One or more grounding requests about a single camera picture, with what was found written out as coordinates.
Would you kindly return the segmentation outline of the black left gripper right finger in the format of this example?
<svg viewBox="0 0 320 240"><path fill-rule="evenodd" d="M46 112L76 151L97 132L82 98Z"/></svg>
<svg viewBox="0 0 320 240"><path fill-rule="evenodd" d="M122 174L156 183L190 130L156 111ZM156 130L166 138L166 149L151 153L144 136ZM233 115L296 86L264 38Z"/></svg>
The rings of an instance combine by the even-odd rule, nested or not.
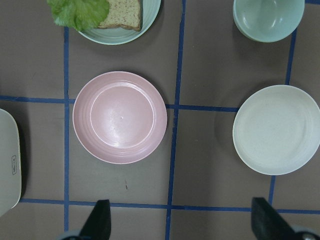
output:
<svg viewBox="0 0 320 240"><path fill-rule="evenodd" d="M251 201L251 229L257 240L299 240L290 225L263 197Z"/></svg>

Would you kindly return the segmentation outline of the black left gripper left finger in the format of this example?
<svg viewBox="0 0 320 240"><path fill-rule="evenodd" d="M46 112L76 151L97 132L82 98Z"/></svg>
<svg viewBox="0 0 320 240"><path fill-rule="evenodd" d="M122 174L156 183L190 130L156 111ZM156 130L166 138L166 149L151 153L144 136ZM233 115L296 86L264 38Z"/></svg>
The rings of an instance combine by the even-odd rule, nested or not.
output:
<svg viewBox="0 0 320 240"><path fill-rule="evenodd" d="M98 200L80 230L82 240L109 240L111 236L110 201Z"/></svg>

